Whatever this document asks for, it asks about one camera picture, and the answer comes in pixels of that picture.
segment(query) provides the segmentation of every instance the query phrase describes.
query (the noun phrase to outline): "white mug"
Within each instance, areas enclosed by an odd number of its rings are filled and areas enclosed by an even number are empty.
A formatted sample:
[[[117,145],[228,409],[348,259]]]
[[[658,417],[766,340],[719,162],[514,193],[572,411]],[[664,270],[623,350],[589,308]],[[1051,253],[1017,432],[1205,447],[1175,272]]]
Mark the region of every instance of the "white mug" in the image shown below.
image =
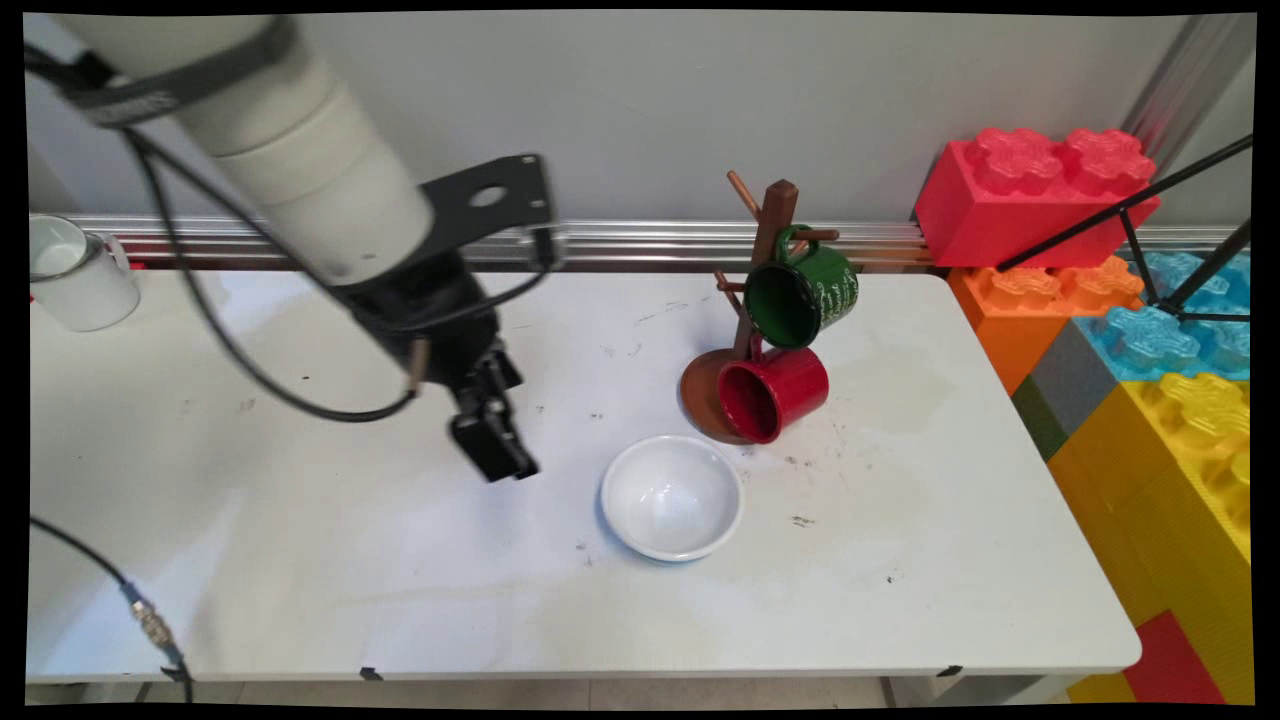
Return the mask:
[[[138,306],[129,259],[114,236],[86,233],[56,215],[32,215],[28,228],[31,295],[64,327],[96,331]]]

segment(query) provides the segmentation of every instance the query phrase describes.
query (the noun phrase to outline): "floor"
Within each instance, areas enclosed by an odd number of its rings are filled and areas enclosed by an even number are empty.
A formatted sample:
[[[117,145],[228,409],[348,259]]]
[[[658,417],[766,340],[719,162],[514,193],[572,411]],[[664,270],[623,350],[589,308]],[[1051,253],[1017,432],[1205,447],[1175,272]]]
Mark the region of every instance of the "floor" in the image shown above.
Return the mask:
[[[27,705],[182,702],[175,683],[27,685]],[[887,707],[879,678],[197,683],[196,702],[466,710]],[[1053,702],[1070,702],[1066,696]]]

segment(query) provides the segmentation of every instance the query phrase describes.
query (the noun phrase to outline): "round wooden base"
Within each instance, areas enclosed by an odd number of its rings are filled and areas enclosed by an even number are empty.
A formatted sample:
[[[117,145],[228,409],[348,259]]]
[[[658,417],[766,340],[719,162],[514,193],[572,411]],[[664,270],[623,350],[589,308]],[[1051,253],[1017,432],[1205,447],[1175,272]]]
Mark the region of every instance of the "round wooden base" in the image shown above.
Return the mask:
[[[685,415],[704,436],[727,445],[751,445],[737,434],[719,406],[719,372],[733,360],[732,350],[712,350],[694,359],[680,377],[680,402]]]

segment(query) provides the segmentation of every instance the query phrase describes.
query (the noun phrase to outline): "green mug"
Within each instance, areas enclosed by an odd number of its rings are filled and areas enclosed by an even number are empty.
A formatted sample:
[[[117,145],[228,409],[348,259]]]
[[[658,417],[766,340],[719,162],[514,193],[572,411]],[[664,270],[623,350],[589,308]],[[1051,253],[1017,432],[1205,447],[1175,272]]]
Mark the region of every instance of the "green mug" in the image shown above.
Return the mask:
[[[844,318],[858,302],[858,277],[844,255],[810,242],[804,255],[787,247],[796,231],[778,233],[777,255],[746,277],[742,305],[751,324],[773,347],[808,347],[818,331]]]

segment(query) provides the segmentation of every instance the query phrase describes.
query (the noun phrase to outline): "white bowl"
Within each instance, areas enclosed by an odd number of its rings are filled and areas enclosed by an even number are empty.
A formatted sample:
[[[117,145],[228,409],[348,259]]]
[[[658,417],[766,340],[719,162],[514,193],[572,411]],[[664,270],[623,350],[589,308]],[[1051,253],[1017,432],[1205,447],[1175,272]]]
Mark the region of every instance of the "white bowl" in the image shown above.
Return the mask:
[[[604,473],[600,503],[628,547],[667,562],[709,555],[742,519],[742,480],[710,445],[654,436],[623,450]]]

